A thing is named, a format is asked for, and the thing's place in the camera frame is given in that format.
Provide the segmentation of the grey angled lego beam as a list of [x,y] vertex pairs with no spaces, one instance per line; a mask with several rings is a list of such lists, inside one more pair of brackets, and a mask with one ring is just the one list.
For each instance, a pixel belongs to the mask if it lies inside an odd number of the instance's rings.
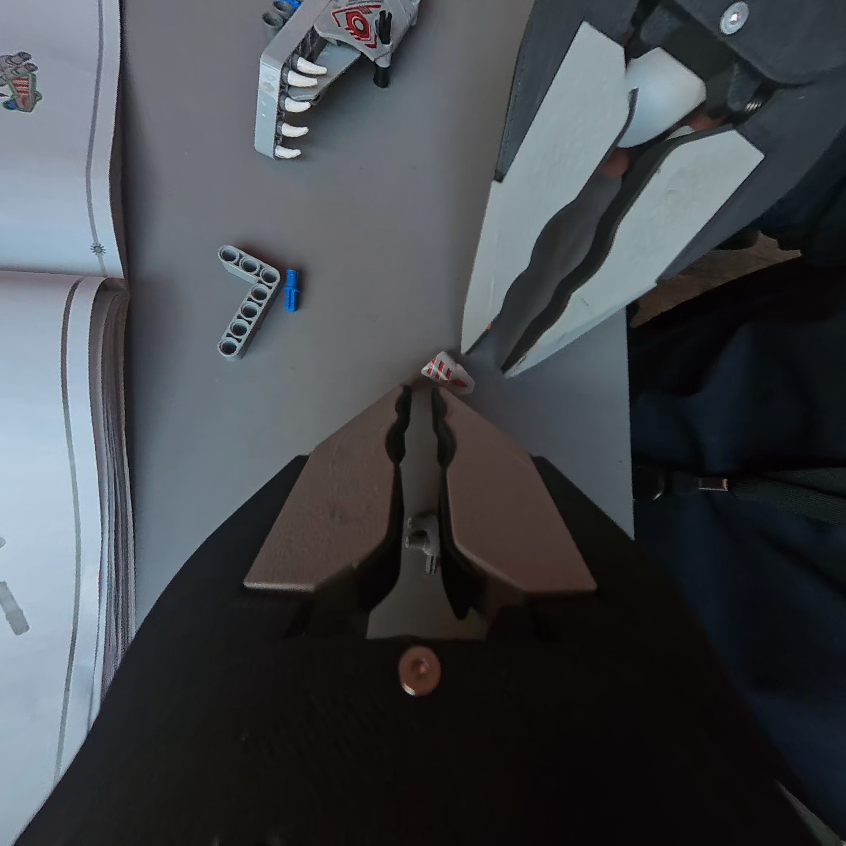
[[221,246],[217,255],[223,267],[248,287],[217,345],[226,360],[235,361],[244,356],[259,333],[281,290],[281,274],[275,267],[232,245]]

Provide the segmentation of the open lego instruction booklet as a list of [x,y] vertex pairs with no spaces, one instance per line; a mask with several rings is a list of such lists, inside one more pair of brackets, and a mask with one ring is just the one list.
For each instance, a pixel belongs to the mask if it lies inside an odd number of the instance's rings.
[[1,2],[1,838],[136,629],[114,1]]

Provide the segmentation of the white red-striped lego piece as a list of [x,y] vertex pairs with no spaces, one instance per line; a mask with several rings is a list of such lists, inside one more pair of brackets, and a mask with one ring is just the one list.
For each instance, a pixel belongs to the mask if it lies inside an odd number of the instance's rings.
[[475,390],[471,374],[447,351],[435,355],[422,367],[420,375],[458,395]]

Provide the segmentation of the grey toothed lego assembly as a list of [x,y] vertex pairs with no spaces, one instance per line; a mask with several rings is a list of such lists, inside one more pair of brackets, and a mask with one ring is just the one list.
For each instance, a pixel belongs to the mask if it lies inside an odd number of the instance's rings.
[[254,147],[276,161],[301,149],[289,143],[309,130],[295,120],[316,105],[356,63],[374,84],[390,84],[393,55],[416,26],[419,1],[273,2],[262,16],[269,41],[260,55]]

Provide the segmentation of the small grey lego connector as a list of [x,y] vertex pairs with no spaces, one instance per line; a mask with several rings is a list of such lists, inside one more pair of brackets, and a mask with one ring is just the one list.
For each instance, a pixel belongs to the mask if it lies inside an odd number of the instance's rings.
[[420,513],[407,518],[405,524],[404,546],[416,549],[426,557],[424,572],[436,575],[440,561],[440,526],[434,512]]

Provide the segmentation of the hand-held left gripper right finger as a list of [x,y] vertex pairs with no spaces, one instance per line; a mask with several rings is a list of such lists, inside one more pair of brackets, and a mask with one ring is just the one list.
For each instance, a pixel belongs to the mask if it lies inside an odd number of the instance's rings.
[[443,388],[431,392],[442,584],[458,619],[583,597],[597,582],[531,455]]

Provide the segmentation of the person's dark clothing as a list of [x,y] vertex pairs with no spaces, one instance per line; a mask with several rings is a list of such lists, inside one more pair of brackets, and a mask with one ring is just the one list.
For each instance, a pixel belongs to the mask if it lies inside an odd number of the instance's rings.
[[845,824],[844,131],[755,227],[799,257],[629,330],[635,537],[798,780]]

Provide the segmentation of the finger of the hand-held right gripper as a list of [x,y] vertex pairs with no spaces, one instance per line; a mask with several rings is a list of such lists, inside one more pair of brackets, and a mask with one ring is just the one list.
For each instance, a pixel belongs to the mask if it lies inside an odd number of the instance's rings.
[[764,158],[732,128],[652,146],[601,215],[584,259],[503,361],[502,374],[512,378],[539,365],[651,290]]
[[[572,31],[520,140],[503,129],[464,303],[461,352],[493,347],[500,361],[584,259],[601,215],[652,146],[674,126],[633,126],[628,45],[598,17]],[[701,132],[687,125],[687,132]]]

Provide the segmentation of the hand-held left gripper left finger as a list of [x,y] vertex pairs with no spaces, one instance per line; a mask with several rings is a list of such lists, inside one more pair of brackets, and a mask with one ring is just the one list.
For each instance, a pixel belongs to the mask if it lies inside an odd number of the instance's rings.
[[251,565],[247,589],[370,612],[393,590],[412,391],[400,385],[318,444]]

